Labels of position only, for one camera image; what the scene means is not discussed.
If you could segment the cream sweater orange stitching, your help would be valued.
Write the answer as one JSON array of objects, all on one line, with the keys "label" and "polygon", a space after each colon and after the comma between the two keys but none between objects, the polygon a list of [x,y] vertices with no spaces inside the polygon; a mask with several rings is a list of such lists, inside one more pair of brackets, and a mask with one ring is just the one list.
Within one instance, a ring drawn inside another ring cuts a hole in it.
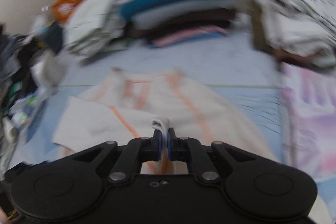
[{"label": "cream sweater orange stitching", "polygon": [[133,75],[113,69],[99,85],[68,98],[53,141],[80,152],[105,141],[166,135],[223,141],[267,159],[276,156],[255,124],[210,88],[180,71]]}]

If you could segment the purple pink tie-dye shirt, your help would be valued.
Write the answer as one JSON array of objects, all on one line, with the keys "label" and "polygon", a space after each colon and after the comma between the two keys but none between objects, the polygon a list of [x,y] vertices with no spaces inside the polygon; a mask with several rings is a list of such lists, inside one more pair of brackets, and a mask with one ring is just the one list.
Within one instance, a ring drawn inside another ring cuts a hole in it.
[{"label": "purple pink tie-dye shirt", "polygon": [[317,181],[335,178],[335,71],[283,64],[281,82],[286,162]]}]

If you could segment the white plastic mug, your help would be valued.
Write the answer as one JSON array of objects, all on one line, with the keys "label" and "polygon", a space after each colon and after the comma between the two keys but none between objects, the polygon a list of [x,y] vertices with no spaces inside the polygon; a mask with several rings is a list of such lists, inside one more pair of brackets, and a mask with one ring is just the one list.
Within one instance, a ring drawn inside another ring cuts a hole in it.
[{"label": "white plastic mug", "polygon": [[38,88],[51,90],[66,73],[66,67],[58,61],[51,50],[38,51],[30,60],[30,72]]}]

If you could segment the white patterned clothes stack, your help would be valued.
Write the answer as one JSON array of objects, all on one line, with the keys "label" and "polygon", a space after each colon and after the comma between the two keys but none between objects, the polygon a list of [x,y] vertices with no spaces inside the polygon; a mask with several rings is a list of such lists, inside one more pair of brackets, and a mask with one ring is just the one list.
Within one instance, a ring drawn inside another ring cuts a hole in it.
[{"label": "white patterned clothes stack", "polygon": [[266,43],[319,68],[335,66],[335,0],[255,0]]}]

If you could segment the dark clothes pile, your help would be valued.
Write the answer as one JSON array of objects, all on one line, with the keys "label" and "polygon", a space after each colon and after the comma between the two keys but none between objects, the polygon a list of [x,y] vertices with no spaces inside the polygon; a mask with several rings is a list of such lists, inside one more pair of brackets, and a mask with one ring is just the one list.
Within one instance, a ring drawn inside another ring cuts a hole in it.
[{"label": "dark clothes pile", "polygon": [[38,51],[51,50],[56,56],[63,46],[63,29],[58,23],[29,36],[5,33],[1,23],[1,116],[7,116],[18,100],[38,89],[30,72],[30,60]]}]

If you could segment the orange snack bag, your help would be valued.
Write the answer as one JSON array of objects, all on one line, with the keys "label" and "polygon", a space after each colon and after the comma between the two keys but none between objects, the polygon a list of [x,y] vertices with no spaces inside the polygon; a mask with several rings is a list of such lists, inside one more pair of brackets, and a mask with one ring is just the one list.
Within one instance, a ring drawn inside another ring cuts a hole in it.
[{"label": "orange snack bag", "polygon": [[55,20],[60,23],[65,23],[74,9],[82,1],[83,0],[57,0],[54,4],[51,5],[51,11],[54,14]]}]

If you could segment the cream folded clothes stack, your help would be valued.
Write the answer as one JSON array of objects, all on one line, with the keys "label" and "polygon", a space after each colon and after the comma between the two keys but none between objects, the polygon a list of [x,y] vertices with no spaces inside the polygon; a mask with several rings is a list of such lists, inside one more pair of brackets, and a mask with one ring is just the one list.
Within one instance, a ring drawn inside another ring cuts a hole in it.
[{"label": "cream folded clothes stack", "polygon": [[127,49],[125,20],[115,0],[84,0],[63,27],[63,47],[82,59],[98,53]]}]

